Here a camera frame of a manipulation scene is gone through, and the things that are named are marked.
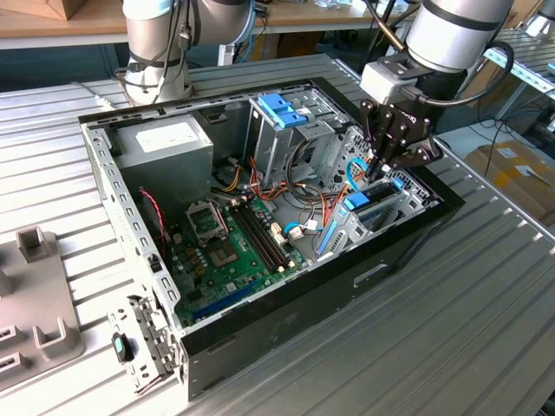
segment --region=yellow wire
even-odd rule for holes
[[[235,171],[235,179],[233,179],[233,182],[231,185],[229,185],[228,187],[224,188],[222,191],[224,192],[230,192],[233,191],[238,183],[239,183],[239,172],[240,172],[241,168],[239,166],[237,166],[237,171]]]

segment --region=blue pcie slot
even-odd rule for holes
[[[217,300],[216,302],[212,302],[209,305],[206,305],[204,308],[200,308],[199,310],[195,310],[193,312],[193,319],[200,319],[203,316],[213,315],[216,312],[228,307],[229,305],[235,303],[236,301],[241,300],[245,296],[250,295],[252,292],[252,287],[257,281],[251,282],[248,286],[244,286],[241,289],[235,290],[233,293],[229,294],[226,297],[222,297],[221,299]]]

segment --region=robotic arm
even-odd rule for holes
[[[423,0],[407,45],[392,40],[400,53],[366,65],[361,87],[371,100],[362,103],[362,123],[374,154],[370,181],[385,165],[402,169],[439,159],[432,133],[445,109],[478,100],[510,74],[513,51],[493,39],[512,5],[513,0]],[[454,100],[467,69],[492,47],[507,54],[502,75],[481,93]]]
[[[555,29],[555,0],[545,0],[534,16],[526,22],[525,32],[540,41],[549,41]]]
[[[445,108],[478,100],[510,74],[513,51],[493,39],[513,0],[423,0],[406,45],[380,20],[375,0],[364,1],[400,51],[368,63],[362,73],[361,86],[371,97],[362,104],[362,124],[374,156],[367,171],[373,180],[384,166],[402,169],[439,159],[432,133]],[[131,57],[121,82],[138,104],[191,95],[186,51],[241,42],[255,19],[254,0],[124,0],[123,11]],[[467,69],[492,47],[506,52],[502,75],[481,93],[454,101]]]
[[[254,0],[124,0],[130,60],[120,78],[136,104],[193,93],[185,53],[192,46],[241,42],[254,24]]]

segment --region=cardboard box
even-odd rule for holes
[[[490,146],[481,146],[465,161],[484,175]],[[532,172],[550,184],[534,177]],[[496,144],[487,179],[545,226],[555,223],[555,169],[517,140]]]
[[[0,9],[69,20],[87,0],[0,0]]]

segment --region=red wire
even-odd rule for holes
[[[158,220],[160,221],[160,236],[162,238],[162,256],[166,256],[165,253],[165,241],[164,241],[164,230],[166,229],[166,227],[164,226],[164,221],[162,220],[162,213],[160,211],[160,208],[158,206],[158,204],[156,203],[156,199],[154,199],[152,197],[152,195],[150,193],[148,193],[147,191],[143,190],[143,189],[139,189],[139,192],[142,193],[145,197],[147,197],[148,199],[150,199],[150,202],[152,202],[154,209],[156,210],[156,215],[158,215]]]

